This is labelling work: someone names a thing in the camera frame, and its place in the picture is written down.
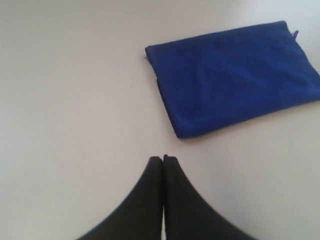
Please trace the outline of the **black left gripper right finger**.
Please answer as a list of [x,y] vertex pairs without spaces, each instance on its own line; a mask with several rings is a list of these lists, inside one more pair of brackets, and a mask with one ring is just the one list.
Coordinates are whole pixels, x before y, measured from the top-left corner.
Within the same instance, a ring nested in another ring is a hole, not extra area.
[[252,240],[216,212],[191,184],[175,156],[163,156],[163,206],[167,240]]

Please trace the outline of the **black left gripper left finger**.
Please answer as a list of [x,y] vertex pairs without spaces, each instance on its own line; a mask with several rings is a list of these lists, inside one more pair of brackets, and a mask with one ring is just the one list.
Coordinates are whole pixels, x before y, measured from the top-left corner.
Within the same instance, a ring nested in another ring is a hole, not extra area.
[[163,161],[149,158],[123,202],[81,240],[160,240],[163,224]]

